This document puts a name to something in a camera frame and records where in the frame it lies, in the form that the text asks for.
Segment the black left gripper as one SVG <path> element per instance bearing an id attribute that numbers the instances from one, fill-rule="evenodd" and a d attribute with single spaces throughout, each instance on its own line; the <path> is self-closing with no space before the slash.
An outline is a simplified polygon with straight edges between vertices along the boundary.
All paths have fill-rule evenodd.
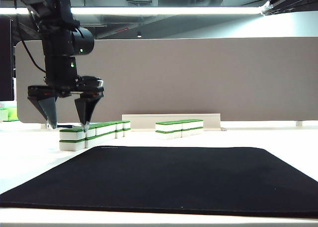
<path id="1" fill-rule="evenodd" d="M 28 87 L 28 100 L 42 114 L 52 129 L 57 128 L 56 99 L 78 94 L 75 105 L 83 131 L 89 129 L 95 106 L 103 95 L 102 86 L 89 86 L 80 83 L 75 87 L 52 87 L 49 85 L 31 85 Z"/>

